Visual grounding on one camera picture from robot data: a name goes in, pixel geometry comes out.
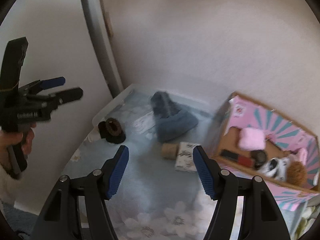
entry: pink fluffy object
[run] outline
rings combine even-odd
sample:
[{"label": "pink fluffy object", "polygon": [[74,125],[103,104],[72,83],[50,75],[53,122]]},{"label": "pink fluffy object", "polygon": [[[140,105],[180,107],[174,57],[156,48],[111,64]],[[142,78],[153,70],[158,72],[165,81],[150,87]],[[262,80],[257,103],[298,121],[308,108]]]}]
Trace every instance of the pink fluffy object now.
[{"label": "pink fluffy object", "polygon": [[238,147],[244,151],[264,150],[266,141],[263,130],[247,127],[240,131]]}]

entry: metal screw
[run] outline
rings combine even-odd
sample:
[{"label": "metal screw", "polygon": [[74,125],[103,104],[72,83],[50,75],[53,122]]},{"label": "metal screw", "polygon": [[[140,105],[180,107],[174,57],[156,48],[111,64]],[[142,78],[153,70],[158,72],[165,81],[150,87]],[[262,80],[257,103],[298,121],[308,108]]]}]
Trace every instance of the metal screw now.
[{"label": "metal screw", "polygon": [[228,170],[221,170],[221,174],[223,176],[228,176],[230,174],[230,172]]},{"label": "metal screw", "polygon": [[67,179],[68,179],[68,176],[67,176],[67,175],[62,175],[59,180],[60,180],[61,182],[65,182]]},{"label": "metal screw", "polygon": [[254,177],[254,180],[255,180],[256,182],[262,182],[262,178],[261,178],[260,176],[255,176],[255,177]]},{"label": "metal screw", "polygon": [[102,171],[99,170],[99,169],[96,169],[96,170],[94,170],[94,171],[92,172],[92,174],[93,174],[94,176],[99,176],[101,173],[102,173]]}]

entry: black fuzzy object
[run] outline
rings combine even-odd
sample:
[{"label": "black fuzzy object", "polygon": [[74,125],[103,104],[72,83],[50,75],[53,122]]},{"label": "black fuzzy object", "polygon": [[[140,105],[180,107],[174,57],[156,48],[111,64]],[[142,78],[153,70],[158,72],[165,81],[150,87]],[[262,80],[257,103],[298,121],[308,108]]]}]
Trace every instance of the black fuzzy object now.
[{"label": "black fuzzy object", "polygon": [[101,138],[105,138],[108,142],[114,144],[123,143],[126,139],[125,133],[117,119],[109,118],[98,124]]},{"label": "black fuzzy object", "polygon": [[256,170],[260,169],[262,165],[264,165],[267,160],[267,154],[263,150],[255,150],[250,152],[251,158],[255,160],[254,167]]}]

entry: human hand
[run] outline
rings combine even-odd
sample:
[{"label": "human hand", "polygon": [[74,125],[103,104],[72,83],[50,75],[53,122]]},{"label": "human hand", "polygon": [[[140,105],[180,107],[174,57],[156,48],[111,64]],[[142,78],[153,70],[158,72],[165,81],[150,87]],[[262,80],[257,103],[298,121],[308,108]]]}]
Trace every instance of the human hand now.
[{"label": "human hand", "polygon": [[[32,150],[32,140],[35,137],[33,130],[30,129],[26,136],[25,143],[21,146],[24,155],[29,155]],[[10,145],[16,145],[22,141],[23,133],[7,133],[3,130],[0,131],[0,164],[7,170],[11,170],[11,162],[7,147]]]}]

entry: white fluffy sleeve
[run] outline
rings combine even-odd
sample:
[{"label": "white fluffy sleeve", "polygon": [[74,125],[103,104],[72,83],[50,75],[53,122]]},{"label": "white fluffy sleeve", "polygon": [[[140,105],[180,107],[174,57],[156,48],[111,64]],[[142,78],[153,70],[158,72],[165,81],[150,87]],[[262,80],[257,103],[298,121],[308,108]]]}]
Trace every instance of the white fluffy sleeve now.
[{"label": "white fluffy sleeve", "polygon": [[0,209],[3,213],[2,202],[14,204],[20,181],[11,178],[0,165]]}]

